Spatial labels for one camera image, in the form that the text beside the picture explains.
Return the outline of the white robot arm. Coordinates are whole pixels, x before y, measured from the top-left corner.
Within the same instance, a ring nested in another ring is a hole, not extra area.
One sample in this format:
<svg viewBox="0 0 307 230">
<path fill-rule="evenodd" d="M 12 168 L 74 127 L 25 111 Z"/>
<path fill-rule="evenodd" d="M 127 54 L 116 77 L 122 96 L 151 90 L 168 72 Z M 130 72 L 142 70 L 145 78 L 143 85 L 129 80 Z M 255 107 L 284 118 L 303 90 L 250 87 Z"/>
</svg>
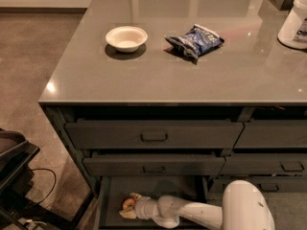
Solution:
<svg viewBox="0 0 307 230">
<path fill-rule="evenodd" d="M 262 193 L 245 180 L 229 183 L 222 206 L 185 200 L 172 195 L 159 199 L 130 193 L 119 215 L 124 219 L 152 220 L 173 229 L 180 219 L 189 219 L 209 230 L 275 230 L 270 208 Z"/>
</svg>

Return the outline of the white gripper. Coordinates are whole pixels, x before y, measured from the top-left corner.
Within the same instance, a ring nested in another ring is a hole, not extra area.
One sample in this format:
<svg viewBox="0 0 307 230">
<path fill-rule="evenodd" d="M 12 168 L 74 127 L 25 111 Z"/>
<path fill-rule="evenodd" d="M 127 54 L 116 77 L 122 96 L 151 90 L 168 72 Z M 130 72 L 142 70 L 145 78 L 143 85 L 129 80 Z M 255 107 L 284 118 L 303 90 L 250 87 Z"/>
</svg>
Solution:
<svg viewBox="0 0 307 230">
<path fill-rule="evenodd" d="M 130 196 L 134 200 L 137 200 L 134 205 L 134 210 L 132 208 L 121 210 L 119 214 L 122 218 L 153 219 L 160 216 L 156 200 L 151 199 L 148 196 L 142 196 L 138 193 L 130 193 Z"/>
</svg>

